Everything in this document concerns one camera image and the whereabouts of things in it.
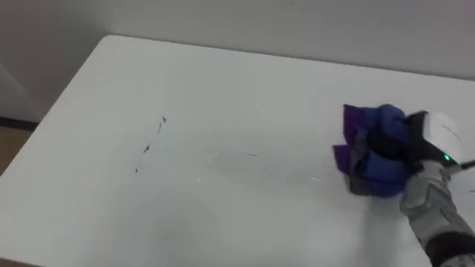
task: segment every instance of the robotic hand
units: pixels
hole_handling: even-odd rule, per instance
[[[474,167],[475,161],[457,163],[460,152],[453,145],[459,140],[453,139],[452,135],[458,136],[447,126],[453,124],[447,119],[427,112],[409,117],[407,154],[414,175],[407,182],[400,208],[432,266],[475,266],[475,233],[457,213],[447,187],[452,175]]]

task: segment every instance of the wooden floor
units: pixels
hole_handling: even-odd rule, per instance
[[[7,169],[31,134],[31,131],[0,127],[0,175]]]

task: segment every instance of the rag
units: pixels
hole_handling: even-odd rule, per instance
[[[334,145],[338,169],[354,194],[391,197],[410,177],[404,148],[409,130],[404,112],[386,104],[378,108],[344,105],[346,145]]]

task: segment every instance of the white table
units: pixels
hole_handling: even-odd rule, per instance
[[[0,257],[429,266],[397,198],[350,195],[331,145],[344,103],[389,102],[450,115],[469,159],[474,100],[473,82],[109,36],[0,179]],[[473,178],[451,187],[475,226]]]

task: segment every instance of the gray robot arm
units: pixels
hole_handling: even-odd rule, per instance
[[[475,266],[475,234],[453,204],[450,175],[437,161],[421,162],[400,208],[433,266]]]

